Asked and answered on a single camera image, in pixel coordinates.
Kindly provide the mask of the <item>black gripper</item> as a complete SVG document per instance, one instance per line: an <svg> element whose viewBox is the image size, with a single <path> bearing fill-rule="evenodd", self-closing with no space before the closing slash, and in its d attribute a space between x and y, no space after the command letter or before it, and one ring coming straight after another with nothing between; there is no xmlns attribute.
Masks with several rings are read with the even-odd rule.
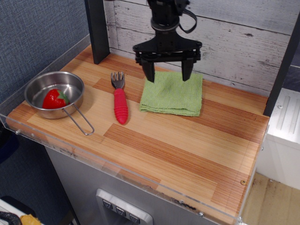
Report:
<svg viewBox="0 0 300 225"><path fill-rule="evenodd" d="M156 62L181 61L182 80L189 80L194 63L201 59L201 47L201 42L183 38L177 32L159 32L151 40L134 45L133 51L147 80L153 83Z"/></svg>

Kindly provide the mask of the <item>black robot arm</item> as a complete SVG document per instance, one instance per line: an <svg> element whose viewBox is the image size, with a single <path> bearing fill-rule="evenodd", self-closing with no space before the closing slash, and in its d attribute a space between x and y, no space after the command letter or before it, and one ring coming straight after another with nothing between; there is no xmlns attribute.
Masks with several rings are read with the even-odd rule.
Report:
<svg viewBox="0 0 300 225"><path fill-rule="evenodd" d="M155 80L155 62L181 62L182 80L190 79L194 64L201 59L200 41L181 37L176 29L191 33L197 26L184 30L180 25L180 16L186 14L195 21L196 16L186 9L188 0L149 0L152 11L151 26L155 37L133 46L136 62L142 66L147 80Z"/></svg>

